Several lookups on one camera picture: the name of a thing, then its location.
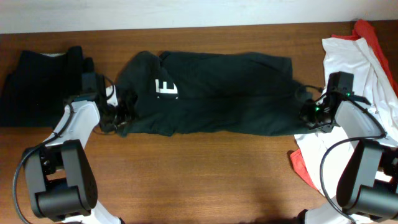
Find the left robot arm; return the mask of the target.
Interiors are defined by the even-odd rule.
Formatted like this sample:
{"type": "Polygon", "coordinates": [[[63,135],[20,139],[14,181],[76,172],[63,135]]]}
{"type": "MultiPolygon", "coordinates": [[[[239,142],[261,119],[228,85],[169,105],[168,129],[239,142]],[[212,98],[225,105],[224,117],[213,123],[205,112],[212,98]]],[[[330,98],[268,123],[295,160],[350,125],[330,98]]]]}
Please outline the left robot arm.
{"type": "Polygon", "coordinates": [[[54,132],[42,143],[25,150],[19,167],[24,170],[30,206],[38,218],[63,223],[122,223],[98,201],[93,171],[84,152],[100,121],[97,93],[72,96],[54,132]]]}

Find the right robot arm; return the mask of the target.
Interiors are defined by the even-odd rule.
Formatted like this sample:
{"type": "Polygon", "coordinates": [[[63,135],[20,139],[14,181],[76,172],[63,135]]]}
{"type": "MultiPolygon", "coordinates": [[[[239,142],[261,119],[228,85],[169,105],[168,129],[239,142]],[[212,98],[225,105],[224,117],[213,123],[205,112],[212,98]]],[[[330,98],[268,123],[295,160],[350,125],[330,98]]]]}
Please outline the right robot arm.
{"type": "Polygon", "coordinates": [[[310,127],[340,126],[347,138],[330,146],[320,161],[320,184],[327,203],[303,214],[304,223],[382,223],[397,220],[397,143],[368,111],[369,101],[352,93],[325,93],[306,100],[300,117],[310,127]],[[326,190],[326,157],[350,143],[353,153],[339,178],[336,195],[326,190]]]}

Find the dark green Nike t-shirt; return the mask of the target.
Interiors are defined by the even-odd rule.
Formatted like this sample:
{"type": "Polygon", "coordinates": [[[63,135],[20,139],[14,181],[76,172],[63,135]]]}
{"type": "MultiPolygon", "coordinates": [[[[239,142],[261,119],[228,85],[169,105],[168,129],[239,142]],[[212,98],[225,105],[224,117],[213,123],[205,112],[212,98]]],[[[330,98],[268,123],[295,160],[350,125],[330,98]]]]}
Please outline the dark green Nike t-shirt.
{"type": "Polygon", "coordinates": [[[116,80],[130,119],[121,136],[229,131],[260,136],[307,134],[292,61],[257,52],[140,52],[116,80]]]}

